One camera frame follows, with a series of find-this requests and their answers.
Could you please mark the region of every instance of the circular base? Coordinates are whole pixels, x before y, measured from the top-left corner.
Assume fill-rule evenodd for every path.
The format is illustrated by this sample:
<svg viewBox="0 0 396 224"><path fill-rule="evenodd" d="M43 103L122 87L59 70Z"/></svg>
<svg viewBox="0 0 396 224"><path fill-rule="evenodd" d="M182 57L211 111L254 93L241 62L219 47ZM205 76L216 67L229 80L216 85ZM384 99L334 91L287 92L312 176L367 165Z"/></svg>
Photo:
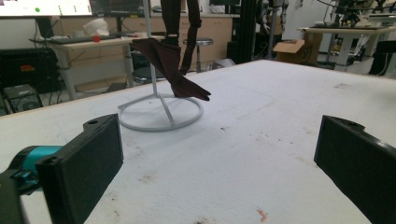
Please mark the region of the circular base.
<svg viewBox="0 0 396 224"><path fill-rule="evenodd" d="M169 131L187 126L204 113L202 105L191 98L150 95L119 106L120 124L142 132Z"/></svg>

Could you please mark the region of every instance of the red object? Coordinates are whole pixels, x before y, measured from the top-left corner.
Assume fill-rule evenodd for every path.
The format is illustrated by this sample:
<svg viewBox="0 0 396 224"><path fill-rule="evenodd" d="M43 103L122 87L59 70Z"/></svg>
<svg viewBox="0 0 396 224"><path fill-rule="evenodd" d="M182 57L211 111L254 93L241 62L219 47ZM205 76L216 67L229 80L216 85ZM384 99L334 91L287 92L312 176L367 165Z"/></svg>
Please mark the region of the red object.
<svg viewBox="0 0 396 224"><path fill-rule="evenodd" d="M99 35L94 35L93 37L92 37L92 40L93 40L93 42L100 42L100 36Z"/></svg>

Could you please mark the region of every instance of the dark brown cloth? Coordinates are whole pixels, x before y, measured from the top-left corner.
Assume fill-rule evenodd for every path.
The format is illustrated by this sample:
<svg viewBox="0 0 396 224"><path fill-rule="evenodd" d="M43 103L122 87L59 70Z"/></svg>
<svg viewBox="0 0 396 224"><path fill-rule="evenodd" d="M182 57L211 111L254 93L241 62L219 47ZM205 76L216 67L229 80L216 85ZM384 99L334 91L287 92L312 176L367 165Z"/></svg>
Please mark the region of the dark brown cloth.
<svg viewBox="0 0 396 224"><path fill-rule="evenodd" d="M135 40L131 46L139 50L163 74L176 97L196 97L209 101L210 92L186 79L178 70L180 47L166 45L154 38Z"/></svg>

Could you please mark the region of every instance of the white stand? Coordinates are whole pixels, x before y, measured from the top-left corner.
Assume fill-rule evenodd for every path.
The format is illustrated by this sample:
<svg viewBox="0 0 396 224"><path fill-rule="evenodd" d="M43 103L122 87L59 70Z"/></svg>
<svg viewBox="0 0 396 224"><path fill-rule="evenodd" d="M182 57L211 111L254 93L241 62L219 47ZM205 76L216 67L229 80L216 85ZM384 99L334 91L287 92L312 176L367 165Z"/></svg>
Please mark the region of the white stand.
<svg viewBox="0 0 396 224"><path fill-rule="evenodd" d="M148 0L145 0L144 2L144 8L145 8L145 18L146 18L146 25L147 25L147 35L148 38L151 37L151 28L149 25L149 3ZM153 94L149 95L149 96L145 96L142 97L140 99L137 99L135 101L129 102L127 104L124 105L119 105L119 117L120 117L120 124L126 128L132 129L132 130L137 130L137 131L143 131L143 132L160 132L160 131L169 131L169 130L174 130L177 128L181 128L184 126L187 126L193 122L195 122L196 120L198 120L204 113L204 109L202 107L202 105L191 98L175 98L172 95L160 95L157 92L157 79L155 76L155 67L153 65L150 66L151 69L151 80L152 80L152 88L153 88ZM197 109L197 112L195 115L191 117L191 115L187 115L188 117L186 119L182 119L182 120L178 120L175 121L171 111L169 109L168 104L165 101L165 98L172 98L174 99L174 101L178 101L178 104L173 104L173 105L179 105L179 106L188 106L184 103L193 103ZM151 100L160 100L161 101L161 105L156 105L153 104L151 102ZM142 105L147 109L147 111L142 111L143 108L139 108L139 105ZM146 123L142 123L140 125L136 125L136 124L131 124L128 121L124 120L124 117L127 117L128 119L132 119L129 116L123 116L125 115L125 113L127 113L127 108L130 106L136 106L136 108L134 109L135 112L137 111L138 114L138 119L135 121L135 123L137 123L138 121L146 121ZM161 109L163 107L164 112L166 113L166 117L168 119L169 122L165 122L163 124L162 121L163 119L158 117L158 116L152 116L150 115L150 113L152 114L157 113L158 109Z"/></svg>

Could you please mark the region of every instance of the computer screen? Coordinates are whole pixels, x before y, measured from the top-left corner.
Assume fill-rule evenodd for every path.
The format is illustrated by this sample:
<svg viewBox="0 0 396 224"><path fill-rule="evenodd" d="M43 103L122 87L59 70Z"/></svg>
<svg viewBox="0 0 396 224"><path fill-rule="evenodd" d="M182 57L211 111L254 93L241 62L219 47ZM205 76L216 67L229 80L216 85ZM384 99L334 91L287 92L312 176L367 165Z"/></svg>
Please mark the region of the computer screen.
<svg viewBox="0 0 396 224"><path fill-rule="evenodd" d="M240 0L210 0L210 6L237 6L240 5Z"/></svg>
<svg viewBox="0 0 396 224"><path fill-rule="evenodd" d="M91 7L94 16L145 16L143 0L91 0Z"/></svg>
<svg viewBox="0 0 396 224"><path fill-rule="evenodd" d="M0 17L91 16L89 0L0 0Z"/></svg>

